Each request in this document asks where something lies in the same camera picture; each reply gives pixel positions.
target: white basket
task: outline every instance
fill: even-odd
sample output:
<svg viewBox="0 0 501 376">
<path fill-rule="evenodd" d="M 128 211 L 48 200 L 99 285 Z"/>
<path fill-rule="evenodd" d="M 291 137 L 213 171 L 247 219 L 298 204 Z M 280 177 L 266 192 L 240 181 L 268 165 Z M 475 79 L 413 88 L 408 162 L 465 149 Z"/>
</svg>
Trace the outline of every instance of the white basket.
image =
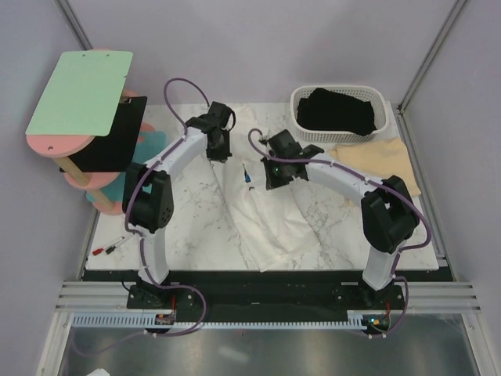
<svg viewBox="0 0 501 376">
<path fill-rule="evenodd" d="M 297 123 L 297 106 L 301 98 L 308 98 L 313 90 L 317 88 L 324 88 L 331 92 L 339 92 L 347 96 L 354 96 L 355 98 L 370 101 L 374 109 L 374 126 L 376 130 L 367 136 L 360 136 L 352 132 L 322 132 L 310 131 L 301 127 Z M 389 123 L 389 114 L 384 104 L 384 98 L 380 92 L 369 86 L 347 86 L 347 85 L 329 85 L 329 86 L 301 86 L 294 90 L 290 96 L 290 113 L 294 126 L 299 131 L 299 136 L 304 141 L 310 143 L 362 143 L 374 138 L 378 133 L 382 133 Z"/>
</svg>

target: white towel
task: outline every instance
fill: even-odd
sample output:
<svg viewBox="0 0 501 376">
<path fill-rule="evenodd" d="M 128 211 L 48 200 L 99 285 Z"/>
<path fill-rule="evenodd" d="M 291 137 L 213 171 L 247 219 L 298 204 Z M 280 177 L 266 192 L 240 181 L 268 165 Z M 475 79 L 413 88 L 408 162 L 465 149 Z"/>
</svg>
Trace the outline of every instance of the white towel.
<svg viewBox="0 0 501 376">
<path fill-rule="evenodd" d="M 236 127 L 230 136 L 232 157 L 216 176 L 245 248 L 259 270 L 264 271 L 316 250 L 320 243 L 299 211 L 290 188 L 265 188 L 261 156 L 248 143 L 247 133 L 259 128 L 266 135 L 268 129 L 256 122 L 249 106 L 232 108 L 236 113 Z M 249 183 L 245 182 L 245 172 L 250 176 Z"/>
</svg>

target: white wall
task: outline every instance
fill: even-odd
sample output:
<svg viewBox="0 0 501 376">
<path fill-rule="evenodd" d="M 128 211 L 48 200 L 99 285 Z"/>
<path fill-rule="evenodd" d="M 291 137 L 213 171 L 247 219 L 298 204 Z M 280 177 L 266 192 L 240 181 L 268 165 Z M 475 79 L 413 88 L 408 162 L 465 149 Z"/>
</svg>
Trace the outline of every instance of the white wall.
<svg viewBox="0 0 501 376">
<path fill-rule="evenodd" d="M 454 270 L 501 350 L 501 2 L 470 2 L 408 110 Z"/>
<path fill-rule="evenodd" d="M 210 99 L 286 102 L 307 84 L 359 83 L 398 102 L 453 0 L 69 0 L 94 47 L 133 51 L 128 84 Z M 184 84 L 174 102 L 199 103 Z"/>
<path fill-rule="evenodd" d="M 61 52 L 79 49 L 52 0 L 0 1 L 0 374 L 34 374 L 74 277 L 90 205 L 24 131 Z"/>
</svg>

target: marble surface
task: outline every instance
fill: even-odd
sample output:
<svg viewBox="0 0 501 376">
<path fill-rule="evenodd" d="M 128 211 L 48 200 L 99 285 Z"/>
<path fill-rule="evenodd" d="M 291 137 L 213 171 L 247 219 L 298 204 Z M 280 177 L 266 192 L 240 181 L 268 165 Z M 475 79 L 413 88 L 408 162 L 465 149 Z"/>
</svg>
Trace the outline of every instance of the marble surface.
<svg viewBox="0 0 501 376">
<path fill-rule="evenodd" d="M 289 103 L 252 103 L 249 106 L 259 124 L 272 131 L 291 129 Z M 184 119 L 198 116 L 206 109 L 204 105 L 176 107 Z M 173 140 L 181 130 L 166 106 L 148 106 L 144 121 L 157 130 L 165 131 L 169 140 Z M 391 115 L 388 130 L 378 135 L 378 139 L 396 136 L 398 129 Z M 322 143 L 319 146 L 329 150 L 334 145 Z M 209 161 L 199 156 L 172 184 L 175 214 L 166 228 L 166 252 L 171 269 L 257 269 L 229 214 L 216 172 Z M 290 184 L 290 188 L 301 213 L 318 236 L 321 250 L 305 250 L 302 255 L 274 269 L 364 269 L 369 243 L 363 235 L 360 208 L 337 192 L 314 183 L 296 180 Z M 414 203 L 420 208 L 418 199 L 415 198 Z M 123 215 L 100 215 L 91 250 L 122 234 L 126 234 Z M 421 224 L 408 244 L 421 242 L 424 238 L 425 230 Z M 86 268 L 138 269 L 137 240 L 131 239 L 110 255 L 90 255 Z M 404 253 L 398 264 L 398 269 L 437 268 L 431 244 Z"/>
</svg>

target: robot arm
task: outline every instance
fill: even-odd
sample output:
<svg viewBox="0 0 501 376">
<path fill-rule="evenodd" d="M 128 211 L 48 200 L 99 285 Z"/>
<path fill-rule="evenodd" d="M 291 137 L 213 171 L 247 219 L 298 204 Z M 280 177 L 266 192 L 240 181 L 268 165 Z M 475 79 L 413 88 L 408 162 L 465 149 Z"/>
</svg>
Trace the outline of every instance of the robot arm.
<svg viewBox="0 0 501 376">
<path fill-rule="evenodd" d="M 148 230 L 144 232 L 145 260 L 142 262 L 143 266 L 149 267 L 154 280 L 160 283 L 169 273 L 165 258 L 165 226 L 174 213 L 171 181 L 194 157 L 203 152 L 210 161 L 225 162 L 228 157 L 231 157 L 229 130 L 225 129 L 231 115 L 232 110 L 229 107 L 213 102 L 207 114 L 192 117 L 186 122 L 188 129 L 185 136 L 175 140 L 145 164 L 132 163 L 126 171 L 122 202 L 124 212 L 127 210 L 138 181 L 149 168 L 157 163 L 132 204 L 129 222 L 133 226 Z M 164 156 L 180 139 L 183 141 L 170 152 L 167 158 L 162 160 L 161 156 Z M 150 282 L 143 268 L 139 271 L 139 277 L 145 282 Z"/>
<path fill-rule="evenodd" d="M 267 140 L 269 153 L 281 159 L 311 159 L 305 164 L 277 162 L 263 158 L 266 170 L 266 188 L 274 189 L 301 178 L 336 190 L 362 209 L 363 231 L 371 244 L 367 266 L 362 274 L 369 295 L 375 297 L 392 283 L 392 266 L 397 250 L 411 237 L 419 224 L 416 214 L 397 197 L 381 188 L 374 189 L 369 180 L 387 186 L 411 200 L 405 183 L 397 176 L 381 180 L 355 171 L 359 177 L 347 172 L 348 168 L 335 161 L 317 146 L 304 149 L 288 131 L 282 131 Z"/>
</svg>

